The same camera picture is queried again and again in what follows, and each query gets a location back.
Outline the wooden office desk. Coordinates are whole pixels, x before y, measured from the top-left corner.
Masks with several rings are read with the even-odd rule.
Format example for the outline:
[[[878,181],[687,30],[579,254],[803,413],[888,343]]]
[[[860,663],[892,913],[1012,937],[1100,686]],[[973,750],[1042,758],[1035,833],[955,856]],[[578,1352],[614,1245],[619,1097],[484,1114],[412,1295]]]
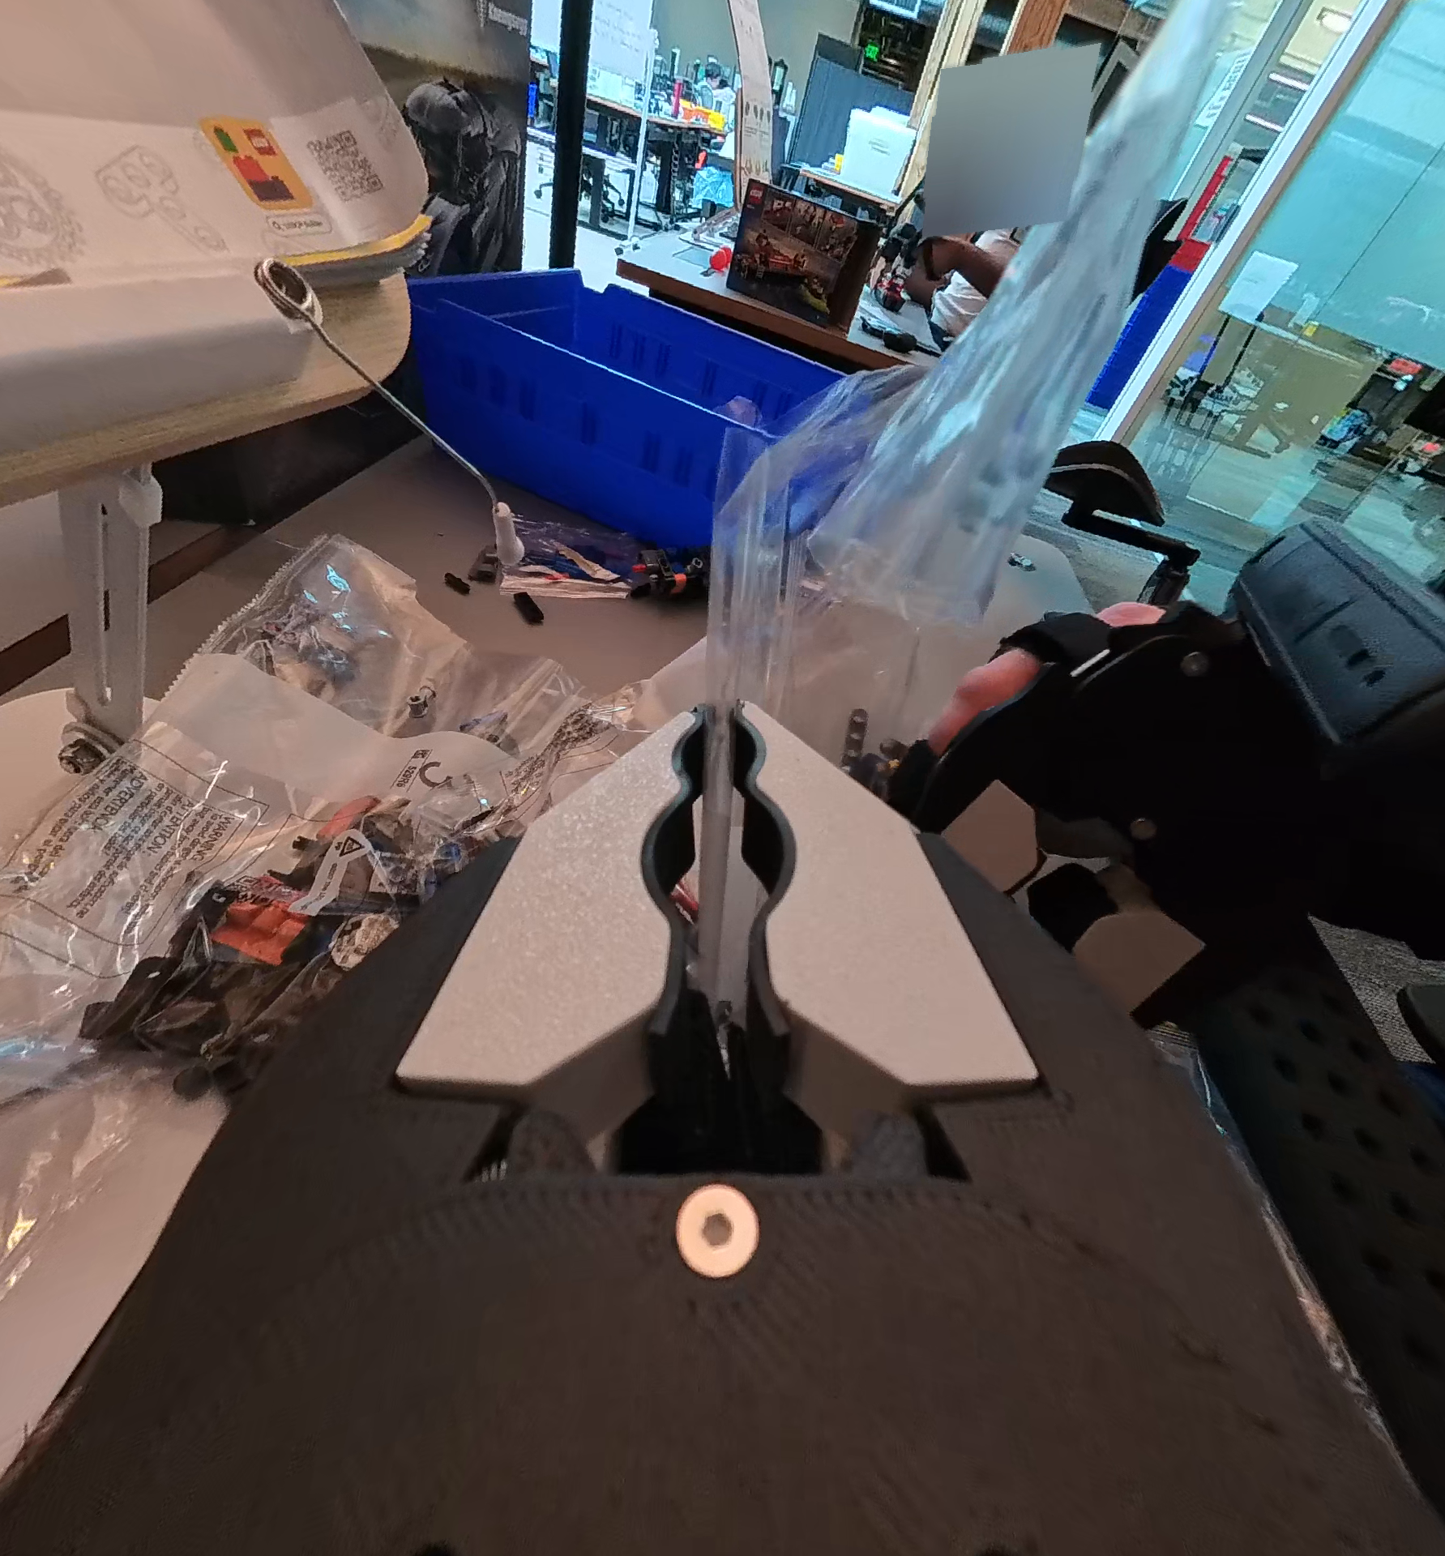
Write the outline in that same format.
[[[939,349],[917,338],[907,344],[896,343],[896,335],[915,333],[915,325],[922,324],[917,314],[884,317],[876,310],[876,319],[856,314],[850,328],[805,322],[768,301],[732,290],[725,283],[727,274],[711,270],[711,248],[681,235],[660,235],[625,245],[618,257],[618,279],[643,287],[656,301],[684,312],[846,373],[898,364],[930,365],[939,358]]]

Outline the black steel column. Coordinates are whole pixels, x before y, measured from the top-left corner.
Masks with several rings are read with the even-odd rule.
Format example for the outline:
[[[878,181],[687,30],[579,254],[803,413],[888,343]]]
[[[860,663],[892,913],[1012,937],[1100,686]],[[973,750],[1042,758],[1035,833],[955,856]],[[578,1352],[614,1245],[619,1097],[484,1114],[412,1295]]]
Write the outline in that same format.
[[[548,267],[578,264],[579,168],[589,99],[591,33],[595,1],[561,1],[557,54],[554,190],[548,215]]]

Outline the person's right forearm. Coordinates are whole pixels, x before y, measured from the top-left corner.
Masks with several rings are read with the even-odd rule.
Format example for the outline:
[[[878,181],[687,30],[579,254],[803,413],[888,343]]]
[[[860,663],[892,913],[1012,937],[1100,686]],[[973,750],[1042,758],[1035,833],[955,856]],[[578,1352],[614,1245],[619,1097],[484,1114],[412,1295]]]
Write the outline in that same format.
[[[1325,768],[1311,916],[1445,961],[1445,682]]]

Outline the clear plastic bag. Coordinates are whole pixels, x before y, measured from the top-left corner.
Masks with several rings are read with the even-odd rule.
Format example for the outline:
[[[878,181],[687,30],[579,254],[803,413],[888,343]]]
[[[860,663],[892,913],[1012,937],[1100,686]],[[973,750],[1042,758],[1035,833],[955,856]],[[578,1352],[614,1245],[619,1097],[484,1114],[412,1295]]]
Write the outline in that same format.
[[[839,755],[851,710],[919,739],[978,651],[982,617],[1054,456],[1131,310],[1169,168],[1234,1],[1169,1],[1094,111],[1094,54],[1046,46],[946,68],[925,236],[1021,230],[1017,251],[930,365],[842,378],[769,432],[735,429],[713,525],[700,702],[730,775],[751,700]]]

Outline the clear bag of pale parts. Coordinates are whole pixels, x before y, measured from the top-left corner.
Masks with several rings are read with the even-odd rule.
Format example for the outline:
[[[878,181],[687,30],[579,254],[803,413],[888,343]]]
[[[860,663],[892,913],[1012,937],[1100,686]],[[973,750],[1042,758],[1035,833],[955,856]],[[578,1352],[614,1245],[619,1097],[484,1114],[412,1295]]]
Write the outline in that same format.
[[[451,632],[419,607],[405,572],[343,535],[321,535],[290,553],[193,656],[243,656],[376,725],[409,709],[451,646]]]

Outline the black office chair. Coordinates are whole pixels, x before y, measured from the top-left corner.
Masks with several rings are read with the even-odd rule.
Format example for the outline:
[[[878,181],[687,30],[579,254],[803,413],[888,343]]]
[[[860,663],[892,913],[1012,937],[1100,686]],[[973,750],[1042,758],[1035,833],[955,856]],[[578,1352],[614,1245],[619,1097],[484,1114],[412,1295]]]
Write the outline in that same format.
[[[1159,556],[1141,602],[1176,607],[1191,582],[1199,546],[1164,535],[1164,507],[1141,460],[1115,441],[1066,446],[1046,479],[1043,492],[1062,497],[1061,522],[1081,535]]]

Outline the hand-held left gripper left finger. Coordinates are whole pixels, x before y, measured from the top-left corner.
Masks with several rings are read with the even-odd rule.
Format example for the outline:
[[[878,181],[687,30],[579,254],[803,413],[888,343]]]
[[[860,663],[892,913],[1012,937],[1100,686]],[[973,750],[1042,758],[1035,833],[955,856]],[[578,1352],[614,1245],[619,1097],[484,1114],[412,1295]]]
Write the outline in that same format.
[[[511,846],[396,1065],[401,1094],[541,1109],[591,1142],[725,1136],[725,1057],[673,891],[696,859],[708,715],[682,710]]]

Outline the small lego set box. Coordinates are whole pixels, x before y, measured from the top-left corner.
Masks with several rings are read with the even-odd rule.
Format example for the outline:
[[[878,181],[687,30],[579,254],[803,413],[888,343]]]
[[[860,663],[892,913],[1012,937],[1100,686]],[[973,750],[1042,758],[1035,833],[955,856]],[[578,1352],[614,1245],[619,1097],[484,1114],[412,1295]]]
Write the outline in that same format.
[[[725,288],[845,335],[880,240],[871,220],[751,179]]]

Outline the large white-label lego parts bag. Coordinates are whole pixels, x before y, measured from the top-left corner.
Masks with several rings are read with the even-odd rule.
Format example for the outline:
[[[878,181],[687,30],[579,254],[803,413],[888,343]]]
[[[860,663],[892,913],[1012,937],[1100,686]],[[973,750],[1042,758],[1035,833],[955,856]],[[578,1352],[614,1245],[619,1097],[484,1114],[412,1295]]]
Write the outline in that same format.
[[[209,1124],[442,885],[629,748],[639,700],[551,668],[394,737],[198,656],[0,849],[0,1300],[159,1114]]]

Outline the lego instruction booklet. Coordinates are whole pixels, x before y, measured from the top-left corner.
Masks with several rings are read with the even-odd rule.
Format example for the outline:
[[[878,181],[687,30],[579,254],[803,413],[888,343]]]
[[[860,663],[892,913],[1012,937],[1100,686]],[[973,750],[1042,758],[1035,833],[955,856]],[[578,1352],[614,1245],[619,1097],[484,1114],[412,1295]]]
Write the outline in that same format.
[[[399,264],[424,202],[335,1],[0,1],[0,283]]]

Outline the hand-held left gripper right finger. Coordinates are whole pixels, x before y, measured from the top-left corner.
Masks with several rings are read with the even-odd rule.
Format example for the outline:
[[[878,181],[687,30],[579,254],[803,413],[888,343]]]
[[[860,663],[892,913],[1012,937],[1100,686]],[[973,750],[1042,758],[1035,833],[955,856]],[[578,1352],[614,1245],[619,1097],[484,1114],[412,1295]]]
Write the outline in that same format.
[[[824,1136],[1012,1097],[1039,1065],[925,837],[757,704],[732,710],[751,1053]]]

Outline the blue plastic bin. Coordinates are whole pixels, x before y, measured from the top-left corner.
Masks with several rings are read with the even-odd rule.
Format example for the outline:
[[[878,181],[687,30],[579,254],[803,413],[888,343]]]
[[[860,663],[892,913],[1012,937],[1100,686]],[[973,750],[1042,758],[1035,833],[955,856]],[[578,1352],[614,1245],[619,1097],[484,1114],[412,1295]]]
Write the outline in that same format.
[[[485,473],[656,546],[708,546],[725,406],[769,426],[831,365],[578,270],[409,279],[430,424]]]

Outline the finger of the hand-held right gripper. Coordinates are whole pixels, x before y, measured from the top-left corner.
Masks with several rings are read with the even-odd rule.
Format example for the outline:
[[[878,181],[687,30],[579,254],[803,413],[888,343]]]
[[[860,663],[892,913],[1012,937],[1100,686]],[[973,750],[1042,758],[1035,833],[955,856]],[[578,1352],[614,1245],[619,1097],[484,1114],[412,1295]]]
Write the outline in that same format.
[[[1037,811],[1001,782],[987,784],[939,833],[985,881],[1014,897],[1043,865]]]
[[[1204,944],[1122,863],[1067,862],[1026,886],[1030,918],[1123,1013],[1166,987]]]

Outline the small bag of blue parts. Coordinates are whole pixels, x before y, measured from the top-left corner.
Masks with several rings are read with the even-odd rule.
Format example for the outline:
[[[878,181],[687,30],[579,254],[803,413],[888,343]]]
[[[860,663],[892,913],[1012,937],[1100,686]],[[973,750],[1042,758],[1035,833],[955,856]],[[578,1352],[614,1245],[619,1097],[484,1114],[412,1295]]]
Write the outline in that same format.
[[[584,518],[515,518],[524,556],[501,566],[500,594],[625,601],[632,595],[641,542]]]

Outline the person's right hand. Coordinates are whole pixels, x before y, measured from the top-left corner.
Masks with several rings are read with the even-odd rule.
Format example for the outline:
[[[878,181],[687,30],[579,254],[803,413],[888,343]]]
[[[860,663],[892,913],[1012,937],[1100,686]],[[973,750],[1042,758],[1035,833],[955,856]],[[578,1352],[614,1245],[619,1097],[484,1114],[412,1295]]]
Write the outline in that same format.
[[[1095,620],[1109,629],[1151,627],[1166,614],[1164,607],[1148,602],[1115,602],[1103,607]],[[1003,646],[991,662],[961,676],[951,702],[939,720],[926,731],[926,747],[933,752],[946,752],[947,744],[966,729],[966,725],[1032,686],[1043,674],[1046,662],[1028,646]]]

